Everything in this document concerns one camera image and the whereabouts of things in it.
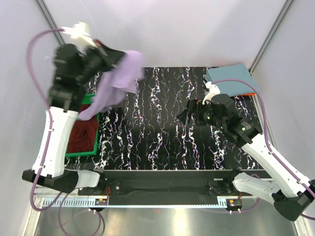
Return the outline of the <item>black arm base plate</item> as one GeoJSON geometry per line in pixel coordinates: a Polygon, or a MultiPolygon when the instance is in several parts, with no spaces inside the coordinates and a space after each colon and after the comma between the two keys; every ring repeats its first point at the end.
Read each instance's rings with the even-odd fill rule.
{"type": "Polygon", "coordinates": [[[217,197],[236,197],[237,192],[224,190],[224,181],[241,173],[240,170],[107,170],[101,181],[105,189],[83,188],[81,196],[108,196],[122,200],[143,199],[152,202],[210,203],[217,197]]]}

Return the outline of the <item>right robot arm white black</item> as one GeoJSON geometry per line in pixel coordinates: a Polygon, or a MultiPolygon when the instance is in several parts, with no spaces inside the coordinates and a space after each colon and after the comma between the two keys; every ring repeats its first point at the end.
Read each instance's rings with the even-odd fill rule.
{"type": "Polygon", "coordinates": [[[211,99],[194,99],[177,115],[184,125],[191,119],[197,126],[218,128],[225,138],[253,157],[273,179],[273,183],[233,170],[217,186],[219,192],[248,193],[272,204],[289,221],[296,221],[314,201],[315,182],[301,174],[265,140],[262,129],[238,114],[227,94],[211,99]]]}

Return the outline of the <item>purple t shirt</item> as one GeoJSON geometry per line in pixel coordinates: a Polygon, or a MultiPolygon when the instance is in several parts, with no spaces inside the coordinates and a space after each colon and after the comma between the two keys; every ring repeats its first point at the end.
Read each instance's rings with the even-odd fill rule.
{"type": "Polygon", "coordinates": [[[143,61],[144,56],[140,52],[126,51],[118,66],[103,74],[92,104],[81,111],[78,118],[90,120],[94,115],[121,103],[127,93],[136,94],[137,82],[144,76],[143,61]]]}

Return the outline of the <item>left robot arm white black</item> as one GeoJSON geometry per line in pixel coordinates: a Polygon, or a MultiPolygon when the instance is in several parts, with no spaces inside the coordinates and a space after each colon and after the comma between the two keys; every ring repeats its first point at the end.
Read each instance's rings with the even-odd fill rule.
{"type": "Polygon", "coordinates": [[[44,101],[48,103],[43,139],[38,158],[22,179],[62,193],[89,188],[100,195],[106,190],[104,176],[96,171],[67,170],[64,167],[69,137],[86,94],[84,85],[97,72],[114,69],[125,52],[106,47],[96,41],[80,55],[73,44],[56,49],[53,63],[53,85],[44,101]]]}

